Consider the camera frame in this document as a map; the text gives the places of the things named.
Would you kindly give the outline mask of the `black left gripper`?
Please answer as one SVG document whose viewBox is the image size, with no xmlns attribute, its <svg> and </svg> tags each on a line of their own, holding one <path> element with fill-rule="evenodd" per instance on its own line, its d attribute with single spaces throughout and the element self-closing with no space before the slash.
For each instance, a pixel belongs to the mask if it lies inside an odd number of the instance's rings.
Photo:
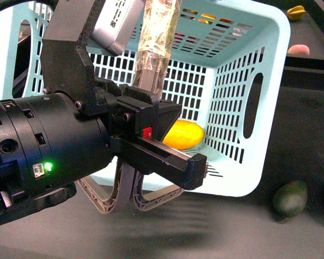
<svg viewBox="0 0 324 259">
<path fill-rule="evenodd" d="M 206 156 L 189 156 L 162 143 L 181 114 L 181 104 L 160 100 L 137 87 L 117 86 L 98 77 L 95 80 L 97 98 L 109 107 L 108 114 L 100 115 L 107 128 L 108 148 L 97 159 L 101 165 L 96 172 L 117 157 L 145 175 L 156 173 L 185 190 L 203 184 Z"/>
</svg>

